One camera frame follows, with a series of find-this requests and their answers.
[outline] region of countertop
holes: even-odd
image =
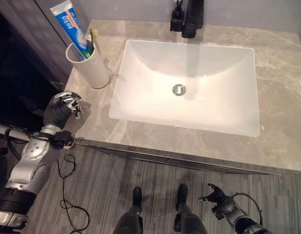
[[[70,119],[75,137],[193,156],[301,171],[301,44],[298,34],[205,25],[194,39],[170,32],[169,23],[93,19],[111,81],[91,88],[72,69],[66,90],[82,97],[84,115]],[[109,107],[128,39],[248,47],[255,50],[260,135],[238,136],[110,119]]]

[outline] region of floor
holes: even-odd
[[[65,194],[75,205],[86,208],[91,222],[84,234],[112,234],[119,217],[131,206],[132,190],[140,186],[143,192],[141,216],[145,234],[173,234],[174,198],[180,183],[189,188],[188,205],[200,216],[209,234],[232,234],[225,220],[218,221],[211,212],[213,204],[199,203],[197,198],[211,192],[214,183],[228,195],[245,192],[257,200],[263,210],[263,223],[277,234],[301,234],[301,173],[292,175],[236,175],[125,159],[108,155],[85,146],[63,150],[76,157],[76,171],[67,179]],[[61,164],[63,172],[70,165]],[[50,181],[38,195],[29,213],[23,234],[68,234],[72,231],[65,210],[59,206],[61,179],[53,167]],[[245,197],[235,199],[258,220],[253,203]],[[80,211],[70,210],[77,225],[86,222]]]

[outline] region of sink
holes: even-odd
[[[109,117],[257,137],[254,50],[128,40]]]

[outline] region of toothpaste tube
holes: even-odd
[[[90,57],[90,49],[87,41],[84,38],[84,34],[81,30],[79,21],[77,19],[73,4],[70,0],[60,3],[50,8],[57,20],[60,22],[66,33],[73,41],[75,47],[85,57]]]

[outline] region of black faucet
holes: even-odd
[[[194,38],[196,30],[203,27],[204,0],[188,0],[185,20],[182,1],[177,0],[177,7],[172,12],[170,31],[182,32],[183,38]]]

